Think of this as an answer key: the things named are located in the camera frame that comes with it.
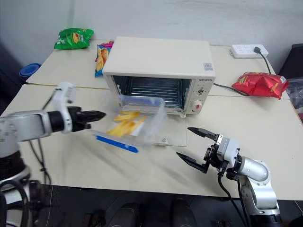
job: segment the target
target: oven control knob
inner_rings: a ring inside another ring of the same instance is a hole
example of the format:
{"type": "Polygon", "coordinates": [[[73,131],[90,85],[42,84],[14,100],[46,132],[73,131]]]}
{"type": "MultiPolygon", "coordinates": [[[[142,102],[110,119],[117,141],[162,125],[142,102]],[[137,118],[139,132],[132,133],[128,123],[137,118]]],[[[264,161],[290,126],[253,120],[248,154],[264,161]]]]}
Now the oven control knob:
{"type": "Polygon", "coordinates": [[[191,104],[192,112],[199,113],[202,109],[202,102],[200,100],[195,100],[191,104]]]}

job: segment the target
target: blue container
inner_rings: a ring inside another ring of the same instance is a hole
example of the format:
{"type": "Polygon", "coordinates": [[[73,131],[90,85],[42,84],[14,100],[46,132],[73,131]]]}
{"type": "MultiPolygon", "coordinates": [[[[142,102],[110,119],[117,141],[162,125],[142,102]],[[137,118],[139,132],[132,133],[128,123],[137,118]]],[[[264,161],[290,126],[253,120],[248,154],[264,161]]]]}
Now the blue container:
{"type": "Polygon", "coordinates": [[[31,75],[33,75],[35,72],[37,72],[37,70],[40,68],[40,66],[41,66],[41,64],[39,64],[39,63],[29,64],[19,71],[19,76],[21,76],[22,79],[26,80],[31,75]]]}

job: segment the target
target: food in bag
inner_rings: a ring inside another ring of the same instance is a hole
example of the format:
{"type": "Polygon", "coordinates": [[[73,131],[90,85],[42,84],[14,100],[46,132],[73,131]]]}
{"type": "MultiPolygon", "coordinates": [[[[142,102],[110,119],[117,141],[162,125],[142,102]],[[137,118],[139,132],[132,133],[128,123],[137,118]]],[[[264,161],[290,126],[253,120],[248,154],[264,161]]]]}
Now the food in bag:
{"type": "Polygon", "coordinates": [[[83,49],[89,46],[89,40],[94,34],[93,30],[81,28],[68,28],[59,32],[54,49],[71,50],[83,49]]]}
{"type": "Polygon", "coordinates": [[[279,75],[264,72],[245,72],[233,88],[251,96],[275,97],[281,99],[287,89],[288,81],[279,75]]]}
{"type": "Polygon", "coordinates": [[[104,64],[108,59],[108,55],[110,50],[112,49],[113,44],[114,41],[109,41],[97,45],[97,58],[95,60],[96,62],[95,77],[102,75],[104,64]]]}

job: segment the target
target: dark floor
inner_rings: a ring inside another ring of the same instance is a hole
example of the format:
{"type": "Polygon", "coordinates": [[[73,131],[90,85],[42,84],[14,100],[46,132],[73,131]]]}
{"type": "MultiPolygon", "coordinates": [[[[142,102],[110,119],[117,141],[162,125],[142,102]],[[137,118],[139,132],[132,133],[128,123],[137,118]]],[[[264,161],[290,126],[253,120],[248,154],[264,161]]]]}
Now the dark floor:
{"type": "MultiPolygon", "coordinates": [[[[105,210],[108,222],[122,205],[137,202],[145,204],[148,220],[144,227],[169,227],[169,208],[174,198],[183,198],[190,204],[198,226],[217,227],[219,220],[231,221],[234,227],[242,226],[231,202],[221,197],[47,186],[48,202],[52,189],[52,207],[41,211],[38,226],[45,227],[49,217],[48,227],[82,227],[85,214],[95,210],[105,210]]],[[[301,215],[294,201],[278,203],[282,219],[292,220],[301,215]]]]}

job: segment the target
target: electrical outlet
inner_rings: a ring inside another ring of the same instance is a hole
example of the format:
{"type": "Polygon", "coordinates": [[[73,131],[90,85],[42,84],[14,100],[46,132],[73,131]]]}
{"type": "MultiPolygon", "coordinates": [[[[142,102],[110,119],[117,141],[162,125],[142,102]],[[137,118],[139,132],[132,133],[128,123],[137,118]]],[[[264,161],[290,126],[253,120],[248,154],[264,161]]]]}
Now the electrical outlet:
{"type": "Polygon", "coordinates": [[[232,45],[231,55],[234,56],[235,59],[240,58],[262,58],[262,56],[258,53],[254,52],[254,48],[258,47],[261,49],[261,53],[264,57],[268,56],[268,51],[262,44],[238,44],[232,45]]]}

